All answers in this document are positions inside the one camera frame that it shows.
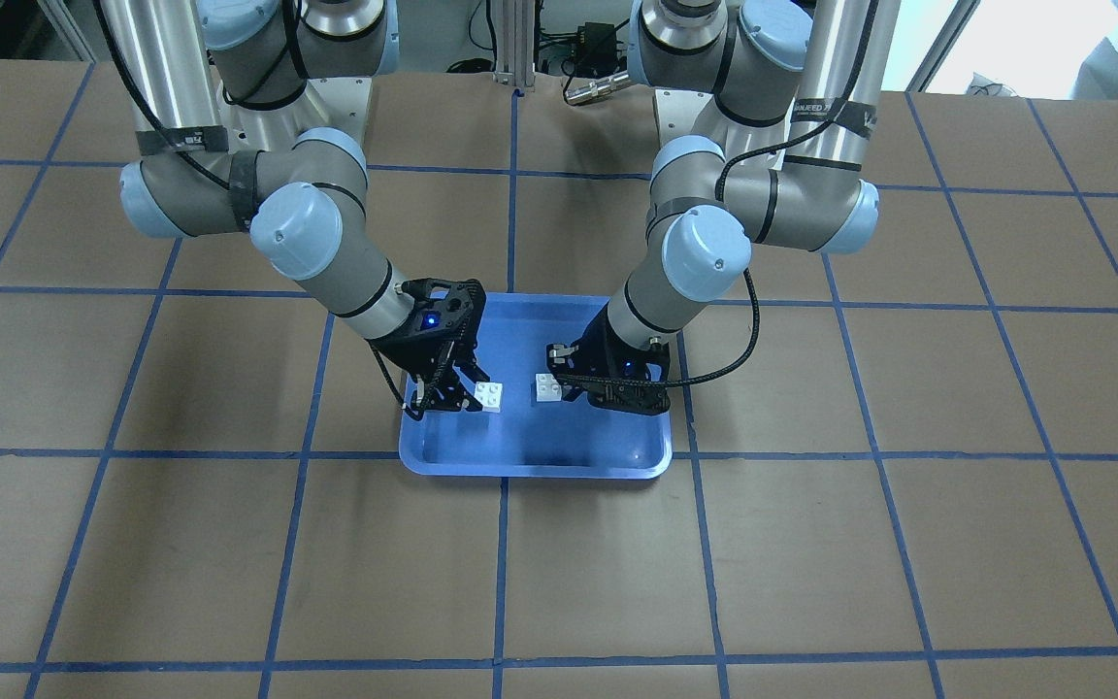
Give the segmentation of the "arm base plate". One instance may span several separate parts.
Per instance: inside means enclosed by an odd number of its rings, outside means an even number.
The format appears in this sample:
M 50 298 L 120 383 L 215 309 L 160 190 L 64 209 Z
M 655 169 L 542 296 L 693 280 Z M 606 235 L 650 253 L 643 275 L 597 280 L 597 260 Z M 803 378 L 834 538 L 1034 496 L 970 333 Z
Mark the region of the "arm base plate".
M 337 127 L 364 145 L 373 85 L 370 77 L 310 81 L 296 102 L 274 111 L 233 106 L 220 96 L 214 102 L 236 150 L 288 150 L 312 127 Z
M 723 150 L 742 133 L 742 125 L 728 119 L 714 97 L 705 92 L 655 88 L 653 92 L 659 150 L 688 134 L 710 138 Z

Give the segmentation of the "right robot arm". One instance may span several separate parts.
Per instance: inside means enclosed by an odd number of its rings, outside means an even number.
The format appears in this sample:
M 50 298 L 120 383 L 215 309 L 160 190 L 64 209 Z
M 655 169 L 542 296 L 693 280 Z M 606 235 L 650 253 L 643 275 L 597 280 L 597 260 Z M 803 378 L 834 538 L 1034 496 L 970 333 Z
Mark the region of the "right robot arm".
M 369 167 L 315 81 L 398 65 L 392 1 L 97 1 L 138 119 L 120 202 L 151 238 L 245 233 L 272 267 L 408 374 L 405 416 L 491 407 L 476 280 L 404 274 L 370 239 Z

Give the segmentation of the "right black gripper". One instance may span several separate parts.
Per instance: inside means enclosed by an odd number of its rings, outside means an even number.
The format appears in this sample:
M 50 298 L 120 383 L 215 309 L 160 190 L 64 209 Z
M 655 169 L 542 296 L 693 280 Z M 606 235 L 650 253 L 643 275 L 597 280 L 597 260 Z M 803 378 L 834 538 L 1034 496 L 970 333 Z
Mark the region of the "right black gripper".
M 475 382 L 491 382 L 476 358 L 487 301 L 483 284 L 479 278 L 416 278 L 399 286 L 410 304 L 407 321 L 370 346 L 409 374 L 413 394 L 407 398 L 407 416 L 421 421 L 432 412 L 479 409 Z

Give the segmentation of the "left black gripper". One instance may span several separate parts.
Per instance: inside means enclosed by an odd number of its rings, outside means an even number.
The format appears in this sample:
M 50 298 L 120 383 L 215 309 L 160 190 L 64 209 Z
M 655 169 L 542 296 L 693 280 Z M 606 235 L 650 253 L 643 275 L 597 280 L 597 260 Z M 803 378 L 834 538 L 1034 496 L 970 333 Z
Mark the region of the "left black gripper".
M 605 382 L 608 378 L 663 381 L 671 363 L 669 344 L 651 344 L 650 349 L 625 344 L 613 333 L 607 311 L 595 315 L 574 344 L 547 344 L 544 353 L 551 375 L 580 377 L 576 382 L 562 382 L 562 402 L 578 402 L 587 395 L 595 408 L 625 413 L 670 410 L 666 388 Z

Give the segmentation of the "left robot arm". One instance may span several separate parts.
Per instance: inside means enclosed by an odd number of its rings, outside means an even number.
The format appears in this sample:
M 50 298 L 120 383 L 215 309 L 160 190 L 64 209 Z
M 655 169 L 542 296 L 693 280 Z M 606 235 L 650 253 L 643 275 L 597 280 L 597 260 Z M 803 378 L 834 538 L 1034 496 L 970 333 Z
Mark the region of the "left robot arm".
M 646 255 L 572 344 L 547 349 L 563 402 L 669 410 L 670 341 L 737 280 L 754 245 L 860 251 L 879 193 L 861 176 L 896 1 L 638 1 L 631 81 L 697 91 L 692 132 L 661 147 Z

